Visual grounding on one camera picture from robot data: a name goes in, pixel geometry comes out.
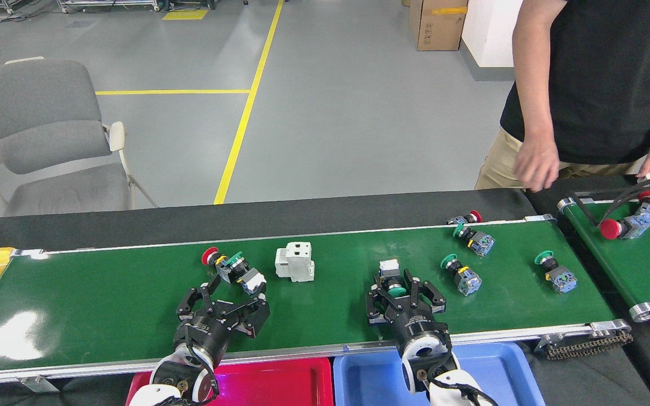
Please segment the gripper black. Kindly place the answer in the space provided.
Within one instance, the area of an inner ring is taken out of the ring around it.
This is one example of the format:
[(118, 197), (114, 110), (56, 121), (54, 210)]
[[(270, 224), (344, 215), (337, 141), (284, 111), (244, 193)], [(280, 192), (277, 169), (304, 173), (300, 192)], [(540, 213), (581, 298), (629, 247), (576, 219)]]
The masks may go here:
[[(174, 348), (183, 347), (191, 341), (192, 347), (206, 352), (210, 357), (223, 357), (233, 330), (256, 338), (269, 317), (269, 302), (265, 294), (257, 294), (240, 303), (217, 300), (217, 313), (211, 295), (222, 278), (214, 275), (209, 282), (190, 288), (177, 306), (180, 319), (174, 335)], [(194, 316), (195, 304), (202, 301), (207, 312), (204, 316)]]
[(404, 270), (404, 281), (376, 281), (366, 295), (366, 313), (370, 324), (388, 323), (396, 326), (397, 347), (425, 334), (434, 334), (443, 343), (450, 343), (446, 322), (435, 321), (433, 314), (445, 311), (446, 298), (431, 281), (413, 277)]

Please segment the person's right hand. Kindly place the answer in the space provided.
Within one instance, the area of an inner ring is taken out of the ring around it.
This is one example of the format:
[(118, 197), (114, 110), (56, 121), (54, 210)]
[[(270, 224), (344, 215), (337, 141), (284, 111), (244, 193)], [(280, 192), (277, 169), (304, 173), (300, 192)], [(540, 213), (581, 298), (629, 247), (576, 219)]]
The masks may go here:
[(519, 150), (514, 174), (520, 188), (541, 192), (558, 178), (560, 160), (552, 137), (526, 139)]

